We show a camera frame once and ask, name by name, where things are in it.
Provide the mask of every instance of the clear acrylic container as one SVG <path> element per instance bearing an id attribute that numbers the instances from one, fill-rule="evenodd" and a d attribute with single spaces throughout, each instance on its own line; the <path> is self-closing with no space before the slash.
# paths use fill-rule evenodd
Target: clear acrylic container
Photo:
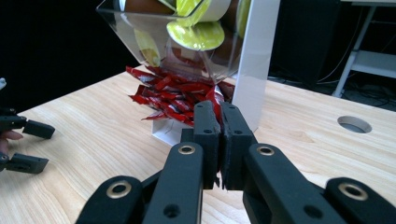
<path id="1" fill-rule="evenodd" d="M 105 0 L 96 10 L 145 66 L 161 67 L 163 71 L 191 81 L 212 83 L 218 83 L 238 70 L 243 39 L 220 22 L 224 41 L 214 49 L 189 49 L 169 35 L 167 25 L 170 22 L 187 21 L 194 11 L 186 17 L 124 12 L 120 10 L 119 0 Z"/>

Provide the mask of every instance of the yellow-green object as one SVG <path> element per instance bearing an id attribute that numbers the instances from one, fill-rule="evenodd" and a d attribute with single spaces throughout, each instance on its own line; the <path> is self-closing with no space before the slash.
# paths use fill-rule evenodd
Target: yellow-green object
<path id="1" fill-rule="evenodd" d="M 239 37 L 245 37 L 248 23 L 248 12 L 250 11 L 250 0 L 239 0 L 236 10 L 236 32 Z"/>
<path id="2" fill-rule="evenodd" d="M 134 29 L 134 37 L 136 38 L 137 46 L 139 46 L 140 52 L 143 57 L 147 60 L 149 65 L 153 67 L 160 66 L 160 52 L 158 51 L 157 45 L 149 33 Z"/>
<path id="3" fill-rule="evenodd" d="M 193 26 L 205 15 L 212 0 L 177 0 L 177 15 L 182 26 Z"/>
<path id="4" fill-rule="evenodd" d="M 190 27 L 171 21 L 166 28 L 172 39 L 186 49 L 215 49 L 224 41 L 224 31 L 218 21 L 198 22 Z"/>

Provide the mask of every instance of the light wood tabletop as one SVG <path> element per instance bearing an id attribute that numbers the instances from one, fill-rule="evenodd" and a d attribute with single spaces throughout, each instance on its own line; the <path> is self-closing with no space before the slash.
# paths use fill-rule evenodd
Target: light wood tabletop
<path id="1" fill-rule="evenodd" d="M 122 73 L 37 106 L 24 115 L 52 125 L 50 140 L 25 135 L 15 152 L 49 159 L 39 175 L 0 173 L 1 223 L 74 223 L 94 191 L 116 175 L 141 181 L 163 168 L 170 147 L 141 120 L 152 109 L 128 95 L 139 82 Z M 259 142 L 280 148 L 311 182 L 357 179 L 396 204 L 396 113 L 268 81 Z M 370 123 L 353 133 L 337 120 Z M 205 190 L 203 223 L 249 223 L 242 192 Z"/>

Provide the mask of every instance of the red wrapper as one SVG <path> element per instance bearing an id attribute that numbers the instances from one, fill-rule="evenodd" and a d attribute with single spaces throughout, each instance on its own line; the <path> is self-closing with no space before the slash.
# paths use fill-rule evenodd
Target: red wrapper
<path id="1" fill-rule="evenodd" d="M 194 105 L 210 100 L 217 120 L 221 121 L 220 102 L 223 102 L 224 98 L 232 99 L 234 89 L 232 84 L 220 82 L 215 86 L 204 82 L 191 82 L 161 68 L 148 67 L 148 69 L 155 71 L 156 75 L 127 67 L 128 73 L 146 84 L 140 85 L 136 94 L 130 97 L 141 105 L 148 105 L 158 110 L 145 119 L 176 119 L 192 126 Z M 223 96 L 221 89 L 226 92 L 226 97 Z"/>
<path id="2" fill-rule="evenodd" d="M 126 67 L 126 71 L 133 77 L 139 79 L 142 83 L 149 86 L 155 85 L 162 80 L 162 78 L 151 73 L 143 72 L 132 67 Z"/>
<path id="3" fill-rule="evenodd" d="M 207 95 L 206 99 L 212 102 L 213 104 L 213 111 L 215 112 L 216 119 L 218 122 L 221 121 L 221 107 L 220 102 L 224 102 L 224 96 L 221 94 L 220 89 L 218 86 L 214 86 L 212 90 L 210 90 Z"/>

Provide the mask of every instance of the black plastic part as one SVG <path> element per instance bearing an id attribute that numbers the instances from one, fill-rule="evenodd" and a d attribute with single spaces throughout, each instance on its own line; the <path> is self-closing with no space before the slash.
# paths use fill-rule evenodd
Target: black plastic part
<path id="1" fill-rule="evenodd" d="M 26 124 L 26 118 L 20 116 L 1 116 L 0 117 L 0 132 L 21 129 Z"/>
<path id="2" fill-rule="evenodd" d="M 150 176 L 142 182 L 143 186 L 143 202 L 147 204 L 151 201 L 152 193 L 157 187 L 158 179 L 160 178 L 161 171 L 157 172 L 155 175 Z"/>
<path id="3" fill-rule="evenodd" d="M 141 223 L 142 189 L 140 181 L 133 177 L 119 175 L 108 179 L 87 201 L 76 223 Z"/>
<path id="4" fill-rule="evenodd" d="M 272 214 L 254 179 L 247 174 L 243 203 L 252 224 L 271 223 Z"/>
<path id="5" fill-rule="evenodd" d="M 55 129 L 48 124 L 40 123 L 29 119 L 26 122 L 23 132 L 37 137 L 50 139 L 55 132 Z"/>
<path id="6" fill-rule="evenodd" d="M 396 222 L 396 208 L 357 180 L 331 179 L 324 196 L 348 223 Z"/>
<path id="7" fill-rule="evenodd" d="M 7 167 L 8 161 L 9 161 L 8 155 L 0 152 L 0 172 L 2 172 Z"/>
<path id="8" fill-rule="evenodd" d="M 193 142 L 194 141 L 194 129 L 182 129 L 180 142 Z"/>
<path id="9" fill-rule="evenodd" d="M 254 144 L 245 164 L 271 210 L 271 222 L 345 223 L 278 148 Z"/>
<path id="10" fill-rule="evenodd" d="M 193 142 L 204 150 L 204 189 L 213 189 L 217 180 L 220 132 L 212 103 L 203 101 L 195 105 Z"/>
<path id="11" fill-rule="evenodd" d="M 169 152 L 143 223 L 199 223 L 204 151 L 192 142 Z"/>
<path id="12" fill-rule="evenodd" d="M 257 143 L 238 107 L 221 103 L 223 136 L 221 139 L 222 185 L 228 190 L 244 188 L 244 156 L 253 143 Z"/>
<path id="13" fill-rule="evenodd" d="M 0 116 L 14 116 L 17 111 L 14 108 L 0 107 Z"/>
<path id="14" fill-rule="evenodd" d="M 43 172 L 49 160 L 33 156 L 25 156 L 15 153 L 7 163 L 6 169 L 27 174 L 39 174 Z"/>

